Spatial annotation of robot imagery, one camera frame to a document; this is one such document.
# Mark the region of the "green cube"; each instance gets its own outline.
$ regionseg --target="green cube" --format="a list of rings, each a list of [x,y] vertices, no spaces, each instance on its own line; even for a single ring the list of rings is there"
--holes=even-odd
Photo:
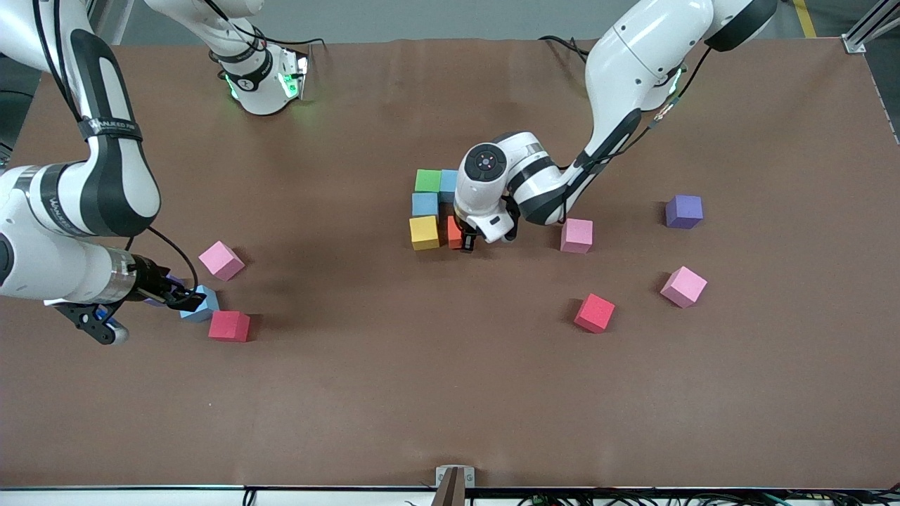
[[[437,193],[441,190],[441,171],[421,168],[416,171],[417,192]]]

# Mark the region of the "pink cube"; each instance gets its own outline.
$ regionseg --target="pink cube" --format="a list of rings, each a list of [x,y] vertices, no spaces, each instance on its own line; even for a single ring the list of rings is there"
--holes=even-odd
[[[678,306],[686,308],[697,301],[706,286],[706,279],[696,275],[687,267],[682,267],[672,273],[660,294]]]
[[[594,222],[591,220],[574,220],[569,218],[562,226],[562,243],[560,251],[568,253],[587,253],[594,243]]]
[[[244,262],[240,261],[231,248],[219,241],[200,255],[200,261],[210,269],[213,276],[222,281],[228,281],[244,268]]]
[[[609,319],[612,317],[615,308],[616,305],[610,301],[601,299],[595,294],[589,294],[588,298],[581,303],[578,315],[575,316],[575,324],[583,329],[599,334],[607,329]]]
[[[216,311],[212,314],[210,337],[217,341],[246,343],[250,317],[240,311]]]

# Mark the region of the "toy block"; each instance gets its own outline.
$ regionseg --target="toy block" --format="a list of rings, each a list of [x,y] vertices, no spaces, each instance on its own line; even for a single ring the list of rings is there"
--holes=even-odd
[[[454,195],[456,195],[457,174],[459,171],[448,168],[441,171],[441,188],[438,194],[442,203],[453,203]]]
[[[413,216],[437,216],[437,194],[412,194]]]
[[[436,216],[409,218],[409,234],[412,237],[412,248],[416,251],[441,247],[440,239],[437,238]]]
[[[594,222],[569,218],[562,226],[560,251],[587,253],[594,243]]]
[[[216,297],[216,293],[213,292],[213,290],[200,285],[197,286],[197,293],[206,295],[206,299],[197,306],[197,311],[195,312],[181,311],[182,320],[201,323],[212,318],[212,314],[219,310],[219,299]]]
[[[679,307],[686,308],[693,305],[700,293],[707,286],[706,279],[695,274],[687,267],[682,267],[669,276],[669,281],[660,291],[660,294]]]
[[[703,221],[703,202],[696,195],[675,195],[666,204],[666,226],[693,229]]]
[[[578,315],[575,316],[575,324],[595,334],[607,329],[609,319],[613,315],[616,305],[610,301],[601,299],[595,294],[589,294],[581,303]]]
[[[217,341],[246,343],[250,317],[240,311],[216,311],[212,314],[210,337]]]
[[[222,281],[228,281],[244,268],[244,262],[240,261],[231,248],[218,241],[200,255],[200,261],[210,269],[213,276]]]
[[[447,246],[450,249],[463,248],[463,231],[456,226],[456,219],[453,216],[447,216]]]
[[[166,276],[166,279],[168,279],[169,281],[175,281],[175,282],[178,282],[180,285],[184,285],[184,284],[185,284],[185,281],[184,281],[183,279],[181,279],[180,277],[172,276],[171,274],[167,275],[167,276]],[[165,304],[163,304],[163,303],[158,303],[158,302],[156,302],[156,301],[154,301],[153,299],[150,299],[150,298],[144,299],[144,302],[150,304],[151,306],[156,306],[156,307],[166,307]]]
[[[416,171],[416,192],[436,194],[441,190],[441,171],[421,168]]]

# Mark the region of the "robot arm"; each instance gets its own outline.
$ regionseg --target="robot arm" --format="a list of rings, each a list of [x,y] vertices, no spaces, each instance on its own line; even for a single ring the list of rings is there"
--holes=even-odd
[[[196,309],[203,296],[166,279],[168,269],[86,240],[143,232],[159,191],[119,66],[91,31],[84,4],[5,0],[0,52],[68,83],[90,148],[85,161],[0,173],[0,295],[44,300],[104,344],[127,338],[111,318],[126,300]]]
[[[478,234],[487,242],[513,240],[519,214],[539,225],[563,220],[634,135],[641,111],[662,104],[673,70],[694,45],[706,40],[715,50],[734,49],[765,27],[776,2],[642,0],[632,7],[588,56],[593,132],[567,169],[560,170],[530,132],[504,134],[466,153],[454,200],[463,250],[472,251]]]
[[[263,0],[145,0],[153,10],[184,25],[210,48],[225,71],[231,95],[249,113],[277,113],[299,98],[306,55],[268,43],[246,18]]]

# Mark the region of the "gray floor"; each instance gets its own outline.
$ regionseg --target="gray floor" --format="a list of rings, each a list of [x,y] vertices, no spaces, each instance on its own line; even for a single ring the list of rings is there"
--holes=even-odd
[[[636,0],[268,0],[253,23],[279,39],[322,37],[328,42],[384,42],[397,39],[521,39],[554,34],[597,38]],[[875,0],[806,0],[819,36],[845,32]],[[127,22],[98,27],[109,42],[127,45],[199,44],[187,29],[147,7],[141,0],[113,0]],[[107,16],[118,18],[118,14]],[[778,3],[765,38],[803,37],[792,3]],[[868,45],[872,68],[886,108],[900,121],[900,29]],[[207,67],[198,66],[198,72]],[[0,59],[0,89],[33,92],[37,72]],[[30,101],[0,93],[0,142],[14,147]],[[0,146],[0,162],[4,148]]]

